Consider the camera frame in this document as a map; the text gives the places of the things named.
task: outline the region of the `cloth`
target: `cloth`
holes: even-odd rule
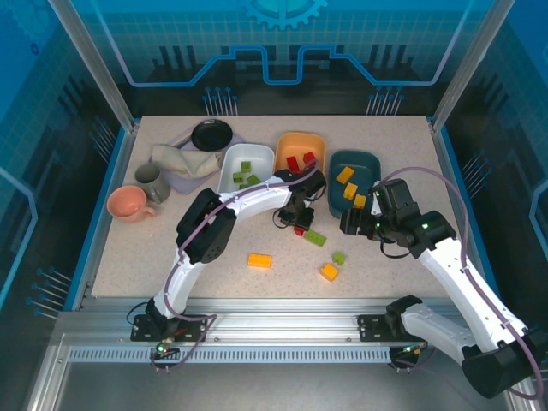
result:
[[[223,152],[182,151],[164,144],[152,147],[153,163],[185,179],[200,178],[219,171],[223,155]]]

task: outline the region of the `metal cup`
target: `metal cup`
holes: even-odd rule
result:
[[[162,170],[154,163],[141,165],[135,171],[135,180],[146,193],[146,197],[156,204],[163,203],[171,194],[171,187]]]

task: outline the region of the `pink mug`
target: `pink mug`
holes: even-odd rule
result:
[[[112,217],[124,223],[137,223],[145,217],[155,217],[156,210],[146,205],[146,194],[137,186],[122,186],[114,190],[106,202]]]

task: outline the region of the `gear logo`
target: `gear logo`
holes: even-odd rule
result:
[[[0,0],[0,11],[8,10],[17,26],[33,42],[47,33],[50,6],[47,0]]]
[[[325,6],[326,0],[245,0],[243,5],[247,17],[255,18],[257,24],[266,23],[269,29],[281,30],[308,24],[308,19],[319,16],[319,8]]]

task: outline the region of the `cable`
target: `cable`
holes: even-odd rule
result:
[[[380,239],[380,252],[382,254],[384,254],[384,256],[388,257],[389,259],[404,259],[405,257],[407,257],[408,255],[411,254],[411,252],[409,251],[408,253],[405,253],[405,254],[398,254],[398,255],[392,255],[392,254],[387,254],[384,252],[384,239]]]
[[[533,353],[529,349],[529,347],[526,345],[525,341],[523,341],[523,338],[518,334],[518,332],[515,330],[515,328],[512,326],[512,324],[508,321],[506,317],[504,317],[504,314],[500,312],[500,310],[495,306],[495,304],[489,299],[487,294],[484,292],[483,289],[479,286],[479,284],[476,282],[475,278],[472,276],[472,273],[468,269],[468,264],[466,262],[467,258],[467,242],[468,242],[468,231],[469,231],[469,220],[468,220],[468,209],[466,207],[466,204],[464,203],[464,200],[462,199],[461,193],[459,193],[459,190],[455,187],[455,185],[449,181],[445,176],[442,176],[437,171],[430,170],[426,167],[403,167],[402,169],[396,170],[393,173],[388,174],[381,182],[380,184],[387,182],[390,178],[393,176],[397,176],[398,174],[401,174],[406,171],[422,171],[427,174],[430,174],[432,176],[436,176],[455,193],[456,197],[459,200],[459,203],[461,204],[462,210],[464,212],[464,235],[462,236],[462,247],[461,247],[461,265],[462,270],[464,271],[466,278],[468,281],[472,284],[476,292],[479,294],[481,299],[487,304],[487,306],[495,313],[497,318],[501,321],[502,326],[506,327],[513,338],[517,341],[517,343],[520,345],[521,349],[523,349],[523,352],[525,353],[525,356],[527,357],[529,363],[531,364],[531,368],[533,369],[533,373],[535,378],[537,379],[537,392],[535,394],[525,394],[523,392],[520,392],[518,390],[515,390],[513,388],[508,388],[508,391],[514,394],[515,396],[518,396],[520,398],[526,399],[526,400],[540,400],[544,395],[545,387],[543,386],[543,380],[542,375],[540,373],[539,365],[537,364],[537,361],[534,359]]]
[[[131,310],[129,310],[129,312],[126,314],[126,321],[128,321],[128,324],[129,324],[129,325],[133,325],[133,324],[134,324],[134,323],[129,322],[129,316],[131,315],[131,313],[132,313],[133,311],[135,311],[137,308],[142,307],[142,306],[144,306],[144,305],[147,304],[147,303],[148,303],[148,301],[140,302],[139,304],[137,304],[136,306],[134,306]]]
[[[240,197],[243,197],[244,195],[247,195],[247,194],[250,194],[250,193],[253,193],[255,191],[265,189],[265,188],[268,189],[268,188],[289,187],[289,186],[293,186],[295,184],[299,184],[301,182],[304,182],[306,179],[310,178],[312,176],[312,174],[314,174],[318,170],[319,161],[317,159],[314,159],[314,160],[310,161],[307,164],[307,167],[309,165],[312,165],[312,164],[313,164],[313,167],[311,169],[306,169],[305,170],[306,174],[304,176],[302,176],[302,177],[300,177],[296,180],[293,180],[292,182],[275,182],[273,184],[260,184],[260,185],[257,185],[257,186],[247,188],[247,189],[243,190],[241,193],[238,193],[237,195],[235,195],[234,197],[230,197],[228,200],[224,201],[221,205],[218,205],[215,209],[213,209],[213,211],[210,212],[207,215],[207,217],[202,220],[202,222],[200,224],[198,224],[196,229],[194,229],[194,231],[181,244],[181,246],[178,249],[179,261],[173,265],[173,268],[171,269],[170,274],[168,275],[167,279],[165,280],[165,285],[164,285],[164,304],[165,304],[165,307],[177,319],[182,319],[184,321],[203,321],[203,320],[210,319],[211,322],[206,326],[206,328],[204,329],[204,331],[201,333],[200,337],[196,341],[196,344],[190,349],[190,351],[188,351],[187,355],[185,355],[184,358],[180,362],[178,362],[174,366],[171,366],[170,369],[175,369],[175,368],[181,366],[182,364],[184,364],[190,358],[190,356],[192,355],[194,350],[198,348],[198,345],[206,337],[206,333],[211,328],[211,325],[217,319],[216,314],[206,315],[206,316],[201,316],[201,317],[187,317],[187,316],[181,315],[178,312],[176,312],[170,304],[168,296],[170,294],[169,290],[170,290],[171,280],[173,279],[173,276],[177,272],[177,269],[179,268],[180,263],[181,263],[182,259],[184,258],[183,253],[184,253],[185,248],[198,235],[198,233],[206,226],[207,222],[209,220],[211,220],[213,217],[215,217],[223,208],[225,208],[229,204],[233,203],[234,201],[238,200]],[[159,369],[159,367],[156,366],[153,357],[151,357],[151,365],[154,366],[157,370]]]

